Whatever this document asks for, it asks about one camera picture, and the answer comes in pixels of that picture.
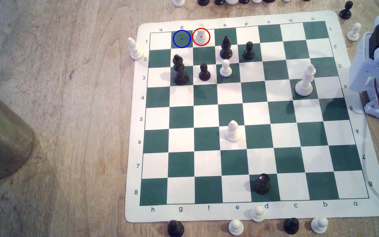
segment black chess piece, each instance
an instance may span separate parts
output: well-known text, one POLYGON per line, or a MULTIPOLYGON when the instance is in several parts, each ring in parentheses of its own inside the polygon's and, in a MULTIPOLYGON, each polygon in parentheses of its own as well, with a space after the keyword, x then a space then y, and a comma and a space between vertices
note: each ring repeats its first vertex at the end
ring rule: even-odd
POLYGON ((230 49, 230 40, 227 36, 222 41, 222 50, 220 51, 220 57, 223 59, 230 59, 232 57, 232 50, 230 49))
POLYGON ((288 234, 296 234, 299 230, 299 221, 296 218, 286 219, 283 223, 283 229, 288 234))
POLYGON ((210 79, 210 72, 207 70, 207 64, 203 63, 200 65, 200 73, 198 73, 198 78, 202 81, 208 81, 210 79))
POLYGON ((184 234, 184 225, 180 221, 168 222, 168 233, 170 237, 181 237, 184 234))
POLYGON ((246 60, 251 60, 255 57, 255 52, 252 50, 252 46, 254 44, 251 41, 248 41, 246 43, 246 50, 243 51, 242 57, 244 57, 246 60))
POLYGON ((350 12, 350 9, 352 8, 352 6, 353 6, 353 2, 347 1, 345 4, 345 8, 341 10, 339 13, 340 18, 345 19, 345 20, 349 19, 352 16, 352 13, 350 12))

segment white square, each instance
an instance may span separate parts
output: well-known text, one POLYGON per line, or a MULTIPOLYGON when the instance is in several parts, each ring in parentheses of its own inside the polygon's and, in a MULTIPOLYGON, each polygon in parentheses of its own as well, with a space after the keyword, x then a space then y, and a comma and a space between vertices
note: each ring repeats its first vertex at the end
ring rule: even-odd
POLYGON ((220 150, 224 151, 246 149, 245 126, 239 125, 238 130, 240 132, 239 140, 236 142, 231 142, 226 139, 227 126, 219 127, 220 150))
POLYGON ((167 178, 169 154, 145 153, 143 154, 143 174, 141 178, 167 178))
POLYGON ((218 105, 194 106, 194 127, 218 127, 218 105))
POLYGON ((329 146, 303 146, 301 147, 301 151, 305 172, 333 171, 333 162, 331 161, 329 146))
POLYGON ((195 203, 195 178, 168 178, 167 193, 166 203, 168 204, 195 203))
POLYGON ((171 32, 151 33, 150 50, 170 49, 172 45, 171 32))
POLYGON ((147 87, 166 87, 171 85, 170 67, 150 67, 147 87))
POLYGON ((217 102, 219 105, 242 103, 241 83, 217 84, 217 102))
POLYGON ((265 81, 267 101, 292 100, 292 89, 289 80, 265 81))
POLYGON ((268 102, 243 103, 243 120, 245 125, 270 124, 268 102))
POLYGON ((281 201, 309 200, 307 176, 305 173, 277 174, 281 201))
POLYGON ((260 43, 263 61, 286 60, 283 41, 260 43))
POLYGON ((192 66, 194 64, 192 48, 189 48, 189 47, 172 48, 171 49, 171 67, 173 67, 173 62, 172 62, 173 56, 176 54, 182 57, 182 62, 185 66, 192 66))
POLYGON ((320 77, 315 78, 314 81, 319 99, 343 97, 339 77, 320 77))
POLYGON ((365 180, 363 179, 362 170, 355 171, 335 171, 337 191, 339 198, 366 198, 365 180))
POLYGON ((281 24, 280 30, 282 31, 283 41, 306 39, 303 23, 281 24))
POLYGON ((250 175, 277 174, 274 148, 247 149, 246 154, 250 175))
POLYGON ((193 106, 194 105, 194 86, 171 86, 170 87, 170 107, 193 106))
POLYGON ((250 202, 249 175, 222 176, 223 202, 250 202))
POLYGON ((169 129, 169 107, 146 108, 145 130, 169 129))
POLYGON ((311 64, 311 59, 286 60, 289 79, 301 79, 304 76, 305 70, 309 64, 311 64))
POLYGON ((263 62, 241 62, 239 74, 241 82, 264 81, 263 62))
POLYGON ((222 160, 220 151, 195 151, 194 176, 221 176, 222 160))
MULTIPOLYGON (((220 51, 222 50, 221 46, 214 47, 216 51, 216 64, 222 64, 223 58, 220 57, 220 51)), ((239 54, 238 54, 238 45, 232 45, 230 47, 232 50, 232 57, 229 60, 229 63, 239 63, 239 54)))
POLYGON ((323 121, 320 101, 317 99, 294 100, 293 107, 295 108, 295 116, 298 123, 323 121))
POLYGON ((207 65, 207 70, 210 73, 210 79, 208 79, 207 81, 202 81, 198 77, 198 74, 201 72, 200 66, 197 65, 192 67, 192 81, 194 85, 217 84, 216 65, 207 65))
POLYGON ((331 50, 328 38, 307 40, 307 47, 309 58, 333 57, 333 51, 331 50))
POLYGON ((236 41, 237 44, 246 44, 248 41, 260 43, 258 26, 236 28, 236 41))
POLYGON ((271 124, 273 147, 300 147, 298 124, 271 124))
POLYGON ((194 151, 194 128, 169 129, 169 152, 194 151))
POLYGON ((324 121, 324 129, 329 145, 355 144, 350 120, 324 121))

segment green square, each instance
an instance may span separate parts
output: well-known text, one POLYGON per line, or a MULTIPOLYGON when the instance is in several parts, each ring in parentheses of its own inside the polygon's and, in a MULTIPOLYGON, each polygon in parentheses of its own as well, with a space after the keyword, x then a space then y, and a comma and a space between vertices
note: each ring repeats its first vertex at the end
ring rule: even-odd
POLYGON ((255 180, 258 175, 249 176, 249 185, 251 187, 251 202, 276 202, 280 201, 279 185, 277 174, 267 174, 270 177, 270 191, 266 194, 258 194, 254 189, 255 180))
POLYGON ((229 104, 218 106, 218 124, 219 126, 228 126, 230 121, 236 121, 238 125, 243 125, 243 107, 242 104, 229 104))
POLYGON ((149 51, 149 67, 170 67, 171 66, 171 50, 150 50, 149 51))
POLYGON ((194 128, 195 151, 220 150, 218 127, 194 128))
POLYGON ((168 177, 194 176, 194 152, 169 153, 168 177))
POLYGON ((329 33, 325 22, 304 22, 305 37, 310 39, 328 38, 329 33))
POLYGON ((339 199, 334 172, 306 173, 310 200, 339 199))
POLYGON ((259 25, 258 33, 260 35, 260 42, 277 42, 282 40, 282 31, 280 25, 259 25))
POLYGON ((216 64, 216 52, 214 46, 212 47, 197 47, 192 48, 192 60, 194 65, 207 65, 216 64))
POLYGON ((248 175, 246 149, 220 151, 222 175, 248 175))
POLYGON ((217 83, 231 83, 231 82, 241 82, 241 77, 239 75, 239 63, 231 63, 230 68, 232 68, 232 74, 228 77, 220 75, 221 64, 216 65, 217 73, 217 83))
POLYGON ((243 82, 242 102, 265 102, 267 101, 266 84, 264 81, 243 82))
POLYGON ((319 99, 324 121, 349 120, 344 98, 319 99))
POLYGON ((294 40, 283 42, 286 59, 308 59, 308 47, 306 40, 294 40))
POLYGON ((194 127, 194 106, 169 107, 169 128, 194 127))
POLYGON ((222 177, 195 177, 195 203, 222 203, 222 177))
POLYGON ((214 40, 215 45, 222 45, 222 41, 224 37, 227 36, 230 40, 231 45, 236 45, 236 28, 222 28, 222 29, 214 29, 214 40))
POLYGON ((264 78, 266 80, 289 79, 286 60, 263 62, 264 78))
POLYGON ((171 48, 180 48, 180 47, 186 48, 186 45, 188 43, 189 43, 189 45, 187 47, 191 48, 192 47, 192 30, 187 30, 187 32, 185 32, 185 31, 172 31, 171 48))
POLYGON ((305 172, 300 147, 274 148, 277 173, 305 172))
POLYGON ((259 43, 255 43, 252 46, 252 49, 255 52, 255 56, 251 60, 247 60, 242 56, 243 52, 246 50, 246 44, 239 44, 238 45, 238 53, 239 53, 239 62, 260 62, 262 61, 261 58, 261 47, 259 43))
POLYGON ((169 130, 145 130, 143 153, 160 153, 169 150, 169 130))
POLYGON ((317 70, 317 73, 314 75, 315 78, 339 76, 334 57, 311 59, 311 64, 317 70))
POLYGON ((142 179, 140 189, 140 206, 166 205, 167 193, 167 178, 142 179))
POLYGON ((334 171, 362 170, 356 145, 329 146, 334 171))
POLYGON ((194 105, 217 105, 217 84, 195 85, 194 105))
POLYGON ((296 123, 293 101, 269 101, 270 122, 272 124, 296 123))
POLYGON ((298 123, 301 146, 328 145, 323 122, 298 123))
POLYGON ((245 125, 246 147, 250 148, 272 148, 270 124, 245 125))
POLYGON ((306 100, 306 99, 318 99, 318 95, 317 95, 317 89, 315 87, 315 81, 312 81, 311 82, 311 86, 313 87, 313 91, 311 92, 311 94, 307 95, 307 96, 302 96, 302 95, 298 95, 295 91, 295 86, 296 84, 299 82, 299 81, 302 81, 302 79, 291 79, 290 80, 290 83, 291 83, 291 89, 292 89, 292 98, 293 100, 306 100))
MULTIPOLYGON (((188 74, 188 77, 189 77, 189 80, 188 82, 185 84, 186 86, 188 85, 192 85, 194 82, 194 78, 192 76, 193 72, 192 72, 192 66, 185 66, 184 67, 184 72, 186 72, 188 74)), ((173 77, 176 75, 176 71, 173 69, 173 67, 171 67, 171 86, 179 86, 177 85, 174 81, 173 81, 173 77)))

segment black pawn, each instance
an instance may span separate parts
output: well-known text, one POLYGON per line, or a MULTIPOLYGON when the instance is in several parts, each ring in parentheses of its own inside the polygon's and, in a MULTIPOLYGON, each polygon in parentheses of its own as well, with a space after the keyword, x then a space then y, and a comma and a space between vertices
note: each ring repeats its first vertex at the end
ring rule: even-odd
POLYGON ((255 56, 255 52, 254 50, 252 50, 252 46, 254 44, 251 42, 251 41, 248 41, 246 43, 246 50, 243 51, 242 53, 242 56, 246 59, 246 60, 251 60, 254 58, 255 56))
POLYGON ((232 50, 230 49, 230 40, 227 36, 222 40, 222 50, 220 57, 223 59, 230 59, 232 57, 232 50))
POLYGON ((339 13, 340 18, 345 19, 345 20, 349 19, 352 16, 352 13, 350 12, 350 9, 352 8, 352 6, 353 6, 353 2, 347 1, 345 4, 345 8, 341 10, 339 13))
POLYGON ((170 237, 181 237, 184 234, 184 225, 176 220, 168 222, 168 233, 170 237))
POLYGON ((296 234, 299 230, 299 221, 296 218, 286 219, 283 223, 283 229, 288 234, 296 234))

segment chess piece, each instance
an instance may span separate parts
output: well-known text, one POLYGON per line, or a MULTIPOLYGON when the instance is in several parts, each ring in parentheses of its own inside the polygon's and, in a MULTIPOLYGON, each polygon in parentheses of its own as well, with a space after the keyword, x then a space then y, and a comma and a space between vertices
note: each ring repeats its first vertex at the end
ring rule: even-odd
POLYGON ((140 60, 144 57, 143 51, 139 48, 136 41, 131 37, 128 38, 128 49, 131 51, 131 58, 134 60, 140 60))
POLYGON ((313 92, 313 86, 311 82, 314 80, 314 74, 316 70, 313 65, 308 65, 302 80, 296 83, 295 91, 300 96, 308 96, 313 92))
POLYGON ((329 220, 325 217, 314 218, 311 222, 311 229, 317 234, 323 234, 327 230, 329 220))
POLYGON ((359 31, 361 30, 361 24, 360 23, 355 23, 352 27, 352 30, 349 31, 347 34, 346 34, 346 38, 352 42, 356 42, 357 40, 359 40, 359 31))
POLYGON ((240 235, 243 232, 243 224, 240 220, 233 220, 229 223, 229 232, 233 235, 240 235))

